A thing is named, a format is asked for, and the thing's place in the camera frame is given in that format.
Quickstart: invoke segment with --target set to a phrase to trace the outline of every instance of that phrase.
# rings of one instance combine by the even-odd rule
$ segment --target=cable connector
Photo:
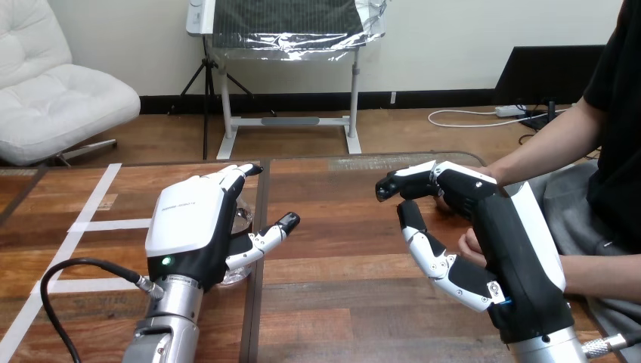
[[[585,343],[581,348],[585,357],[594,359],[603,357],[610,352],[617,352],[623,348],[627,348],[628,343],[621,334],[613,335],[611,337],[595,339]]]
[[[138,279],[138,282],[136,282],[136,286],[155,300],[160,300],[165,295],[165,291],[162,287],[156,285],[152,280],[142,275],[140,276],[140,279]]]

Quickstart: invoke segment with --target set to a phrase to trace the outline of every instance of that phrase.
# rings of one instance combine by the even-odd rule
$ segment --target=human arm
[[[481,247],[470,228],[458,241],[461,256],[485,267]],[[641,255],[560,256],[565,293],[641,303]]]
[[[489,175],[499,185],[510,185],[567,166],[596,149],[606,117],[582,98],[523,146],[488,166]]]

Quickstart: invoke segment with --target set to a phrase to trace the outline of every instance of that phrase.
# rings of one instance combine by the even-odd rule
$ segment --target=white chair
[[[139,113],[131,87],[71,64],[46,0],[0,0],[0,158],[25,166],[75,157],[116,140],[62,151]]]

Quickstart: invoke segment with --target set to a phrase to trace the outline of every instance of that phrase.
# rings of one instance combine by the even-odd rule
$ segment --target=robot finger
[[[283,242],[299,223],[300,217],[290,212],[276,224],[262,229],[257,234],[250,233],[234,238],[229,246],[227,267],[229,270],[235,270],[261,259]]]
[[[401,189],[401,198],[405,200],[412,200],[427,197],[428,195],[438,196],[440,193],[441,189],[436,185],[408,185]]]
[[[245,185],[245,177],[251,175],[257,175],[262,172],[262,166],[257,166],[254,164],[245,164],[243,166],[235,166],[233,169],[228,170],[225,173],[224,178],[220,181],[221,189],[232,194],[232,197],[238,197],[240,191],[243,190]]]
[[[376,199],[379,202],[388,200],[410,186],[431,185],[433,169],[436,162],[430,161],[409,168],[389,172],[387,176],[376,183]]]
[[[209,178],[209,179],[213,180],[214,182],[217,182],[217,183],[220,184],[220,182],[222,181],[222,179],[225,178],[227,173],[232,171],[232,170],[234,170],[234,169],[236,169],[236,168],[238,168],[238,165],[226,166],[225,168],[220,169],[217,172],[214,172],[212,174],[208,174],[208,175],[203,176],[203,178]]]
[[[477,312],[505,301],[494,274],[457,255],[445,255],[445,245],[427,231],[416,203],[401,203],[398,218],[410,254],[434,285]]]

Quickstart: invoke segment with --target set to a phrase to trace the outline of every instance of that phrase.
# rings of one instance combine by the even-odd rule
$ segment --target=white cable
[[[557,110],[556,112],[563,112],[567,111],[569,108],[565,108],[564,110]],[[463,110],[439,110],[435,111],[429,114],[427,116],[427,120],[430,121],[430,123],[440,126],[440,127],[454,127],[454,128],[475,128],[475,127],[493,127],[493,126],[503,126],[503,125],[509,125],[510,123],[520,123],[521,121],[526,121],[529,119],[537,119],[538,117],[543,117],[547,116],[547,113],[542,113],[541,115],[537,116],[532,116],[532,117],[526,117],[524,119],[511,119],[510,121],[505,121],[503,123],[488,123],[486,125],[445,125],[443,123],[437,123],[432,119],[432,116],[434,116],[437,113],[445,113],[445,112],[452,112],[452,113],[469,113],[472,115],[496,115],[496,112],[472,112],[472,111],[463,111]]]

